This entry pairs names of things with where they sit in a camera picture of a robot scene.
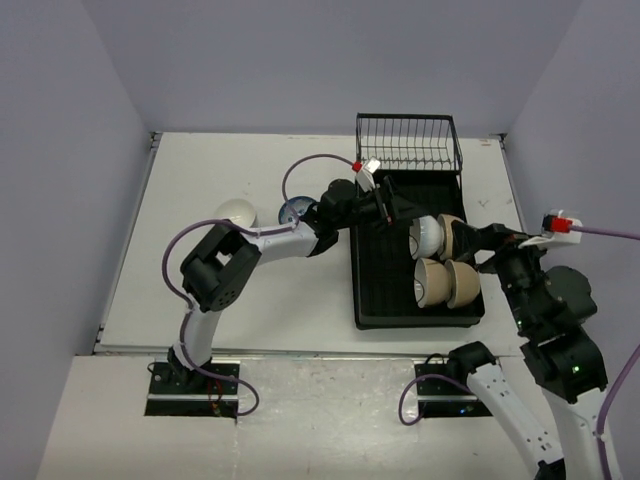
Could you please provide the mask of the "white bowl blue flowers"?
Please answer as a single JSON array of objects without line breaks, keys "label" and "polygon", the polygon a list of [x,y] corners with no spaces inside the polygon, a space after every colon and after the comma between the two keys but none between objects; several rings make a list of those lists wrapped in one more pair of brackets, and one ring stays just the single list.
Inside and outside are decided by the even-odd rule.
[{"label": "white bowl blue flowers", "polygon": [[291,213],[293,214],[294,220],[292,222],[297,222],[310,207],[317,203],[312,197],[304,195],[291,197],[285,202],[289,203]]}]

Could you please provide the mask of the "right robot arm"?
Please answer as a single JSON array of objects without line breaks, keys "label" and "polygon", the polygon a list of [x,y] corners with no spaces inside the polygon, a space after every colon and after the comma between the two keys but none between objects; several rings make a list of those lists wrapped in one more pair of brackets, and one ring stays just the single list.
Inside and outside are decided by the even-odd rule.
[{"label": "right robot arm", "polygon": [[587,227],[562,212],[546,215],[538,235],[503,224],[474,227],[454,218],[444,226],[449,260],[475,265],[500,282],[517,333],[524,338],[524,363],[541,388],[559,436],[553,438],[506,386],[501,367],[481,342],[448,355],[446,380],[456,392],[471,391],[499,422],[536,479],[619,479],[607,414],[621,382],[610,382],[599,347],[583,328],[597,306],[588,278],[567,266],[543,270],[552,247],[580,242]]}]

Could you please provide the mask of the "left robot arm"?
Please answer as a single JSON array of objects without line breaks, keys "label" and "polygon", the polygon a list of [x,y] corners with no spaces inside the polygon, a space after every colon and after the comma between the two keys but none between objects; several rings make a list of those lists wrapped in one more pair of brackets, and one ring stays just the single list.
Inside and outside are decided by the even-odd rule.
[{"label": "left robot arm", "polygon": [[[354,181],[334,180],[304,215],[279,227],[245,229],[229,220],[211,219],[185,228],[170,241],[161,263],[165,285],[187,305],[178,340],[168,353],[172,380],[187,393],[201,390],[208,377],[231,380],[205,366],[211,360],[214,324],[239,298],[257,267],[321,255],[337,243],[344,229],[409,227],[426,214],[425,207],[407,199],[386,176],[367,192]],[[182,286],[178,288],[169,278],[171,250],[186,234],[205,226],[210,230],[180,265]]]}]

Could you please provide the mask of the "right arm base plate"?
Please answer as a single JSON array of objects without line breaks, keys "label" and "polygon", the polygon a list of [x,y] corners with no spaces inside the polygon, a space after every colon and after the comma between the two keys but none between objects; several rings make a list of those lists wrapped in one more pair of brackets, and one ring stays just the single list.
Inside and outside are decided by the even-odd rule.
[{"label": "right arm base plate", "polygon": [[474,395],[441,379],[417,383],[418,409],[423,418],[491,417],[489,409]]}]

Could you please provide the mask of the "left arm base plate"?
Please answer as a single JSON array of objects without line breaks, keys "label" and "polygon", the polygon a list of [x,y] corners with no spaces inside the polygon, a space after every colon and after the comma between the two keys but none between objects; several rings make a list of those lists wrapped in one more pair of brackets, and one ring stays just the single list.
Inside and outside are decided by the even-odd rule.
[{"label": "left arm base plate", "polygon": [[168,362],[152,362],[144,415],[148,417],[238,417],[238,385],[199,374],[183,381]]}]

